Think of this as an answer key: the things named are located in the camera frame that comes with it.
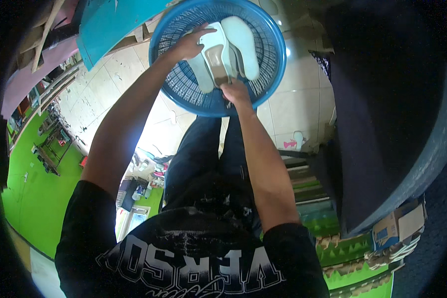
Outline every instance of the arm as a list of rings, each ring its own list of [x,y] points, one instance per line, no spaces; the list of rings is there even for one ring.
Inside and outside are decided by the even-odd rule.
[[[181,38],[146,70],[113,105],[94,136],[81,180],[96,184],[114,198],[143,133],[150,109],[162,84],[176,63],[195,57],[203,48],[200,37],[214,29],[203,29]]]
[[[223,84],[221,89],[224,98],[231,101],[238,112],[245,158],[263,232],[279,224],[301,224],[288,171],[252,108],[247,88],[241,81],[232,79],[231,85]]]

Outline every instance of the cardboard box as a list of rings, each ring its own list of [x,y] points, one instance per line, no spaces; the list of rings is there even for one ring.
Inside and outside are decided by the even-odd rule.
[[[407,203],[376,223],[371,230],[373,250],[381,250],[404,241],[420,230],[427,218],[425,202]]]

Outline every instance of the person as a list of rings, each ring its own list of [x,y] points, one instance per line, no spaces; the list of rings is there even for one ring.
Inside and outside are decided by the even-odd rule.
[[[119,182],[167,74],[214,32],[206,25],[161,54],[98,128],[56,249],[68,297],[329,297],[285,164],[239,80],[221,86],[238,117],[220,159],[221,119],[197,117],[166,173],[166,207],[116,243]]]

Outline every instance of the forearm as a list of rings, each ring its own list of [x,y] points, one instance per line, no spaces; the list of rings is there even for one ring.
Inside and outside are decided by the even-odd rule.
[[[150,109],[167,74],[179,60],[172,50],[159,56],[113,105],[96,131],[82,180],[97,184],[113,196],[117,194]]]
[[[290,177],[270,136],[250,103],[237,106],[245,156],[263,231],[299,222]]]

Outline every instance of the hand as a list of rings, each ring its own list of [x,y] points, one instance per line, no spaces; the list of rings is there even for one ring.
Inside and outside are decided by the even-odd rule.
[[[248,89],[241,80],[232,78],[232,84],[222,84],[220,89],[223,91],[223,98],[227,99],[239,108],[242,105],[252,105]]]
[[[203,44],[198,44],[200,38],[207,34],[216,32],[216,29],[204,29],[209,23],[204,23],[192,30],[192,33],[187,34],[179,39],[179,41],[172,47],[179,60],[188,60],[197,56],[203,49]]]

